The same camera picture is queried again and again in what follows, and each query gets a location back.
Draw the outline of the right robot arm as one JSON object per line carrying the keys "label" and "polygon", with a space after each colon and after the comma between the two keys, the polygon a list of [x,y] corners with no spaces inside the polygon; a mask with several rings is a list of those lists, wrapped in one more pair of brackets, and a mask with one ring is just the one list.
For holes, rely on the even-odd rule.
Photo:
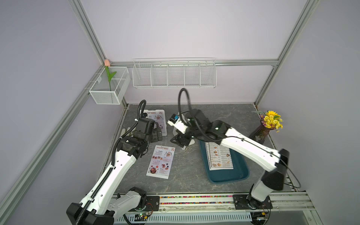
{"label": "right robot arm", "polygon": [[186,88],[182,88],[178,95],[178,113],[173,114],[167,123],[177,132],[171,143],[183,149],[196,139],[215,143],[236,151],[264,169],[264,174],[253,184],[247,195],[246,202],[249,208],[254,209],[266,203],[273,191],[283,189],[286,174],[291,172],[288,165],[289,151],[268,148],[244,136],[223,121],[211,122],[201,110],[192,107]]}

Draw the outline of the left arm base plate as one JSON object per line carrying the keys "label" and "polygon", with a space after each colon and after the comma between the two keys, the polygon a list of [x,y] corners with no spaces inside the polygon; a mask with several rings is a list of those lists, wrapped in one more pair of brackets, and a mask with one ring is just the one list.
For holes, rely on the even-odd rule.
{"label": "left arm base plate", "polygon": [[160,206],[160,196],[146,196],[140,200],[140,203],[135,208],[129,210],[130,212],[157,212]]}

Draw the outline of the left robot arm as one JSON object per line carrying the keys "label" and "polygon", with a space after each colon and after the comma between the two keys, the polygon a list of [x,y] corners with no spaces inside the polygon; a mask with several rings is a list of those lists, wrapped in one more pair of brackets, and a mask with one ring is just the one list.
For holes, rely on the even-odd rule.
{"label": "left robot arm", "polygon": [[111,162],[94,187],[79,203],[72,203],[66,214],[73,225],[112,225],[130,210],[146,209],[146,191],[133,187],[125,195],[111,199],[132,165],[149,149],[150,143],[162,140],[158,123],[146,118],[146,100],[137,109],[135,124],[114,144]]}

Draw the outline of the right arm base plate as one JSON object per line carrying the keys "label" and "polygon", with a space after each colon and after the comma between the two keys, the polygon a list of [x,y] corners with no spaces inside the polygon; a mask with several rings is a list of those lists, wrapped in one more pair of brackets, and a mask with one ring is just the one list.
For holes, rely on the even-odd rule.
{"label": "right arm base plate", "polygon": [[267,196],[266,199],[261,202],[254,198],[248,199],[248,195],[245,194],[237,194],[233,195],[234,206],[236,210],[262,210],[273,209],[272,202],[270,197]]}

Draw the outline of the dim sum menu sheet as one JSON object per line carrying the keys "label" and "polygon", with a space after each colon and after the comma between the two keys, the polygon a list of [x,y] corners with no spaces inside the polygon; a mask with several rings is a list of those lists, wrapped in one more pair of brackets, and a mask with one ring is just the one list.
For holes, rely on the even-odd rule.
{"label": "dim sum menu sheet", "polygon": [[233,162],[230,149],[213,142],[206,142],[206,155],[210,171],[232,170]]}

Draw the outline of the red special menu sheet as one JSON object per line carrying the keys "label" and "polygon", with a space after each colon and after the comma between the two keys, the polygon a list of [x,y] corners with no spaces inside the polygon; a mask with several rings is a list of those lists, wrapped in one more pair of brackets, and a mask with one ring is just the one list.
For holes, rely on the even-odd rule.
{"label": "red special menu sheet", "polygon": [[174,153],[174,147],[156,145],[146,175],[160,179],[168,179]]}

